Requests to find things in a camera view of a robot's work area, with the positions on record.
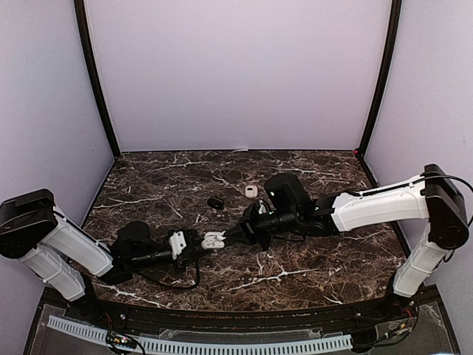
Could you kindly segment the white oval charging case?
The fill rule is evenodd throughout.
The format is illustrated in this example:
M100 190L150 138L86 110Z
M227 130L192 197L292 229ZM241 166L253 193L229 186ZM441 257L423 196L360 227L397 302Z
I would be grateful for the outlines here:
M204 235L201 247L205 250L217 250L225 247L225 232L210 231Z

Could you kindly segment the black round charging case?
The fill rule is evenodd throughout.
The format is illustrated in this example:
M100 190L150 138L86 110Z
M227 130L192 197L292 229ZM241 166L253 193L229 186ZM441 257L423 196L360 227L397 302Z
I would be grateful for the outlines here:
M210 197L207 205L216 211L222 211L225 208L225 201L219 197Z

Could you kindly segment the beige gold-rimmed charging case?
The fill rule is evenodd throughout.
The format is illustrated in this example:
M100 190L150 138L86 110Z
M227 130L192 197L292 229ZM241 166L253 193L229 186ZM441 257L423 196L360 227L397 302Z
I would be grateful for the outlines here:
M255 185L248 185L245 187L245 196L247 198L256 198L258 197L259 190Z

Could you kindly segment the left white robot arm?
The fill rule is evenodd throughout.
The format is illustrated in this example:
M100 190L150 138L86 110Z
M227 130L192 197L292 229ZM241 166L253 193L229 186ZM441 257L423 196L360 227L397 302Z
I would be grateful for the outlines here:
M67 259L102 282L117 285L146 268L171 264L180 271L197 265L201 256L224 245L222 232L199 236L192 229L170 231L163 243L157 243L146 223L132 221L108 246L66 217L48 189L1 203L1 255L25 264L65 300L75 302L75 310L88 322L99 322L104 306L93 297L88 278Z

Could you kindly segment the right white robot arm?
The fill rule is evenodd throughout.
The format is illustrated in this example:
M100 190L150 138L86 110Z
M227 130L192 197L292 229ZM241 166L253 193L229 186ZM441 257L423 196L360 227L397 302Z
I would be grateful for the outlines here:
M264 184L272 206L252 203L223 235L268 249L271 234L277 232L331 237L380 223L427 220L418 244L392 278L392 293L377 305L379 317L392 321L404 311L405 298L414 296L441 260L469 239L472 222L454 180L429 164L422 174L394 185L311 199L297 176L280 173Z

